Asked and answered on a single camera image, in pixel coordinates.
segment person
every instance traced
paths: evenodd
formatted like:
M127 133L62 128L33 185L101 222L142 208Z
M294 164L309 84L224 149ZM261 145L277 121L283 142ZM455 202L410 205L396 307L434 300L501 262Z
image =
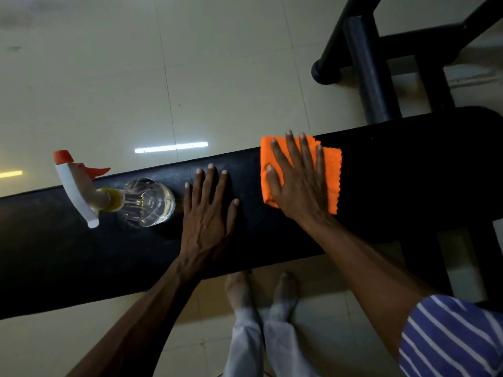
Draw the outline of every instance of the person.
M267 167L274 200L339 267L349 288L406 376L496 376L503 368L503 315L439 295L349 232L327 211L322 147L315 165L304 134L300 148L286 135L292 162L277 142L272 149L283 172ZM217 260L236 225L239 200L223 206L228 173L222 171L210 200L215 167L198 169L185 185L180 254L146 292L69 373L69 376L152 375L177 317L204 271ZM261 334L278 377L317 376L305 360L288 316L298 298L293 276L283 274L269 317L260 325L244 273L226 283L236 314L224 376L261 376Z

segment forearm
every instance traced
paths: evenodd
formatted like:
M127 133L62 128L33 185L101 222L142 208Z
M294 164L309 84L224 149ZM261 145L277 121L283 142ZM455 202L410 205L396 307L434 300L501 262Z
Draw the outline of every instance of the forearm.
M200 281L199 263L182 256L174 260L69 376L131 375L138 369L141 375L153 374L174 322Z
M317 217L304 229L337 264L387 349L397 356L410 312L424 297L436 292L332 216Z

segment hand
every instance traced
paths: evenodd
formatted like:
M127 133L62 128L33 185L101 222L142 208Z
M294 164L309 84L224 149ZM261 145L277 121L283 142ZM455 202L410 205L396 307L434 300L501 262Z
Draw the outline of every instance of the hand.
M217 259L227 245L236 225L239 205L239 200L234 199L227 209L227 218L224 219L222 204L229 174L226 170L222 171L213 202L210 202L214 177L215 167L210 164L206 178L202 169L196 171L194 188L191 188L189 183L185 184L184 228L180 255L196 261L201 266Z
M305 230L313 220L332 220L328 211L323 147L318 145L316 149L315 169L304 133L300 135L300 151L290 130L286 134L286 141L293 166L276 140L272 141L274 157L283 171L285 181L281 187L278 173L271 165L267 166L267 181L274 201L288 218L295 220Z

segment spray bottle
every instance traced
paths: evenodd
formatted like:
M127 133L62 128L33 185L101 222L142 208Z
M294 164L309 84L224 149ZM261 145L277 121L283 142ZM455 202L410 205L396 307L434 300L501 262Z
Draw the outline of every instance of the spray bottle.
M134 227L149 227L169 219L175 209L173 192L149 178L131 180L124 189L96 189L92 181L110 168L75 163L66 150L54 152L59 178L70 201L90 228L100 224L99 212L117 212Z

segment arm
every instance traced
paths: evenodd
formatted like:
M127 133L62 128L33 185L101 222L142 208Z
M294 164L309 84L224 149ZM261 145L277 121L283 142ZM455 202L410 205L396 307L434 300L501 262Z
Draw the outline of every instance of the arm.
M305 135L300 138L300 151L291 131L286 139L293 166L279 145L272 144L283 171L282 187L273 167L267 168L274 200L337 264L384 345L398 357L401 332L409 314L416 304L435 291L343 228L328 213L322 147L316 150L316 166L313 167Z
M194 188L185 185L180 255L150 291L139 299L69 373L76 376L153 375L162 348L204 270L228 243L239 200L224 219L222 200L228 178L222 172L210 203L215 168L198 169Z

